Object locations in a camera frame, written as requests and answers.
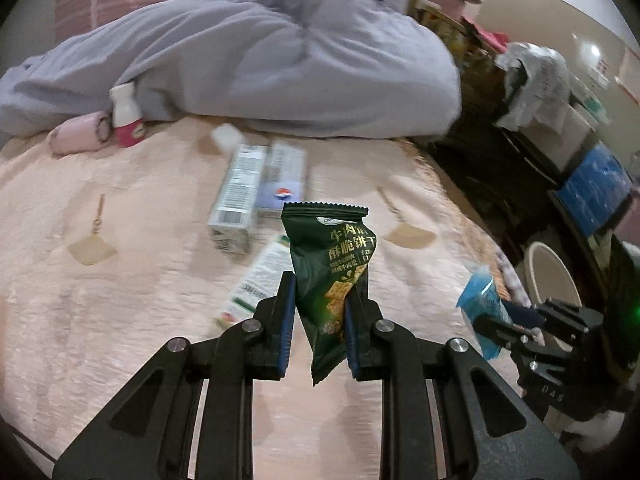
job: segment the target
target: bottle cap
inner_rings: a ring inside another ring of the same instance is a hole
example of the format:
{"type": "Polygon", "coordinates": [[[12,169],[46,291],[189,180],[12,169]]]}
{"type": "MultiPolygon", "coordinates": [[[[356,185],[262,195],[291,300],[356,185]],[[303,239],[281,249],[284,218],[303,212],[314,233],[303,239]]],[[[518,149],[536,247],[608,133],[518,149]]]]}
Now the bottle cap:
{"type": "Polygon", "coordinates": [[[124,85],[114,86],[109,90],[109,95],[112,100],[133,97],[135,89],[136,86],[133,83],[124,83],[124,85]]]}

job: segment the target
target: white and pink bottle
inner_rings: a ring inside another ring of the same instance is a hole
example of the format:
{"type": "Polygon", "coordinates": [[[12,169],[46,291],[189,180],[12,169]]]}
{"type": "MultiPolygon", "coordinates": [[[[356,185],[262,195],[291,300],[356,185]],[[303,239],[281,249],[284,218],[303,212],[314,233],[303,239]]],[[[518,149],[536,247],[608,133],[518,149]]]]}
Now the white and pink bottle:
{"type": "Polygon", "coordinates": [[[125,147],[133,146],[145,138],[145,125],[140,107],[133,98],[134,90],[133,83],[125,83],[114,86],[109,92],[113,102],[113,129],[118,141],[125,147]]]}

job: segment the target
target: black cable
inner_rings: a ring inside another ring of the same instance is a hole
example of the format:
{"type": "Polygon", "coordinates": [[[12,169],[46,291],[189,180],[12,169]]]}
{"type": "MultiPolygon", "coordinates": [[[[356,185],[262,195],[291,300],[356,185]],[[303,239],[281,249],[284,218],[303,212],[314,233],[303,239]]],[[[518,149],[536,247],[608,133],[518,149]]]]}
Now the black cable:
{"type": "Polygon", "coordinates": [[[21,432],[20,430],[18,430],[17,428],[14,428],[11,424],[7,423],[7,426],[9,428],[11,428],[11,431],[14,433],[14,435],[18,436],[20,438],[21,441],[23,441],[25,444],[27,444],[28,446],[30,446],[33,450],[37,451],[38,453],[40,453],[44,458],[46,458],[47,460],[49,460],[52,463],[56,463],[56,459],[53,458],[49,453],[47,453],[46,451],[44,451],[40,446],[38,446],[38,444],[36,444],[33,440],[31,440],[30,438],[28,438],[27,436],[25,436],[25,434],[23,432],[21,432]]]}

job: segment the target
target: bottle label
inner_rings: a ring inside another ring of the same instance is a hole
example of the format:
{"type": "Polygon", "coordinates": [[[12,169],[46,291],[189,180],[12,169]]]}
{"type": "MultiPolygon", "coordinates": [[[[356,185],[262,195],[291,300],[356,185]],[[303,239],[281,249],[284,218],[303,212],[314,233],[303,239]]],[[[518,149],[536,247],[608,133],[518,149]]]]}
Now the bottle label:
{"type": "Polygon", "coordinates": [[[115,132],[120,144],[127,148],[144,139],[146,129],[142,119],[138,119],[132,123],[117,127],[115,132]]]}

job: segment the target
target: blue plastic wrapper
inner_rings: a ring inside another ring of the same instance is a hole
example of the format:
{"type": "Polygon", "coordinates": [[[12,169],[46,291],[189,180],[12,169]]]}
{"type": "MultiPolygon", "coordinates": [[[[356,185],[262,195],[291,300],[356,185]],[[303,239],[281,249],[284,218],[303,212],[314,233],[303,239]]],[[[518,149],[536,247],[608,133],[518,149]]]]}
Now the blue plastic wrapper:
{"type": "Polygon", "coordinates": [[[471,275],[465,290],[458,298],[458,307],[462,309],[463,317],[469,329],[474,333],[482,349],[482,357],[494,359],[500,354],[500,347],[490,339],[476,334],[473,330],[473,322],[481,314],[489,314],[495,319],[500,319],[505,323],[511,323],[509,314],[504,309],[504,305],[498,296],[495,288],[494,277],[488,267],[480,267],[471,275]]]}
{"type": "Polygon", "coordinates": [[[631,187],[625,169],[600,142],[587,153],[558,196],[588,238],[613,216],[631,187]]]}

